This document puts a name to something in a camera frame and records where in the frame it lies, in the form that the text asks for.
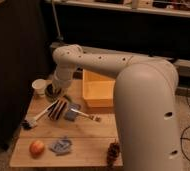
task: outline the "brush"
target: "brush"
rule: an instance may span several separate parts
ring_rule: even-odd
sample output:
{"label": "brush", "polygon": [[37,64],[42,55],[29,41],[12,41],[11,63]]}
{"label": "brush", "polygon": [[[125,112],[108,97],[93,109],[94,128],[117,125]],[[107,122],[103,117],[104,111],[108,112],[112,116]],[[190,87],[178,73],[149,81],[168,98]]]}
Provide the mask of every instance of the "brush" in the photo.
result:
{"label": "brush", "polygon": [[93,121],[96,121],[96,122],[101,122],[101,118],[98,117],[98,116],[90,115],[90,114],[81,112],[81,111],[79,111],[79,110],[77,110],[77,109],[74,109],[74,108],[71,108],[70,110],[73,111],[73,112],[76,112],[79,116],[88,118],[88,119],[93,120]]}
{"label": "brush", "polygon": [[47,108],[45,108],[42,112],[38,113],[34,117],[27,117],[25,120],[22,122],[22,127],[25,130],[30,130],[38,125],[37,121],[44,116],[47,112],[51,111],[55,105],[57,105],[59,100],[56,100],[52,104],[50,104]]}

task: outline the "black object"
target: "black object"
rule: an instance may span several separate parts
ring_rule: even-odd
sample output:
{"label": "black object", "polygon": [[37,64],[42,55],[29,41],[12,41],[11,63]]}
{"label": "black object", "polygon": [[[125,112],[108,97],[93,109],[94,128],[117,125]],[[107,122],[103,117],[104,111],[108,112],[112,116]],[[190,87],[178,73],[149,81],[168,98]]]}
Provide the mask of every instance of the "black object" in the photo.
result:
{"label": "black object", "polygon": [[31,83],[52,68],[40,0],[0,4],[0,147],[9,142],[27,113]]}
{"label": "black object", "polygon": [[154,0],[152,6],[157,8],[166,8],[170,5],[171,0]]}
{"label": "black object", "polygon": [[78,113],[72,111],[71,109],[77,109],[80,110],[81,106],[79,104],[76,103],[70,103],[68,106],[68,110],[67,112],[64,114],[64,119],[68,120],[68,121],[72,121],[74,122],[75,119],[78,116]]}

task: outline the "red apple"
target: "red apple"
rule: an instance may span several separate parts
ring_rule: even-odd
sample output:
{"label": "red apple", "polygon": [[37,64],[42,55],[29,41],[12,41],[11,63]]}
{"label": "red apple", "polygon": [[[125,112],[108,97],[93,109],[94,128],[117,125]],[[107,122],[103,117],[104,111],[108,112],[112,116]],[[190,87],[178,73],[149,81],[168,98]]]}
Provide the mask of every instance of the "red apple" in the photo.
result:
{"label": "red apple", "polygon": [[33,141],[29,146],[29,152],[34,158],[39,157],[44,152],[44,149],[45,145],[40,140]]}

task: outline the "floor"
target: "floor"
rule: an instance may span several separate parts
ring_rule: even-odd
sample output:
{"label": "floor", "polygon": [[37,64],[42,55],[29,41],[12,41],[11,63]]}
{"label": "floor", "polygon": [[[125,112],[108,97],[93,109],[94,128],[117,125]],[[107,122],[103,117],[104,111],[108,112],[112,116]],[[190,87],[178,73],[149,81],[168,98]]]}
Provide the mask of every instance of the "floor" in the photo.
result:
{"label": "floor", "polygon": [[[188,127],[190,125],[190,108],[186,102],[186,98],[183,96],[176,96],[176,110],[177,110],[177,117],[179,122],[179,130],[180,133],[184,130],[184,128]],[[10,168],[9,167],[9,160],[12,155],[12,151],[15,145],[15,142],[17,140],[18,131],[14,136],[14,139],[12,140],[12,143],[10,145],[10,148],[8,151],[2,151],[0,149],[0,171],[104,171],[107,170],[106,168]],[[190,129],[186,132],[187,138],[190,138]],[[187,156],[190,158],[190,141],[184,140],[183,141],[183,148]],[[184,160],[184,171],[190,171],[190,162],[186,160],[185,157],[183,157]]]}

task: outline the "screw hole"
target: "screw hole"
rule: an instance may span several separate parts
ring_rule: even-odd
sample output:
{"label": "screw hole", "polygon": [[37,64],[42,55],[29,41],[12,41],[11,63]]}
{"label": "screw hole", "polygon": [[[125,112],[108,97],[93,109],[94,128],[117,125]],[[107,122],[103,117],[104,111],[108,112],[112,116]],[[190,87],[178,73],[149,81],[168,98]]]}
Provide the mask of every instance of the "screw hole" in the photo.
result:
{"label": "screw hole", "polygon": [[174,151],[172,151],[172,152],[170,153],[169,158],[170,158],[170,159],[173,159],[173,158],[175,158],[175,157],[177,156],[177,154],[178,154],[178,151],[177,151],[177,150],[174,150]]}
{"label": "screw hole", "polygon": [[173,116],[173,113],[172,112],[168,112],[164,116],[165,116],[165,119],[168,119],[168,118],[170,118],[170,117]]}

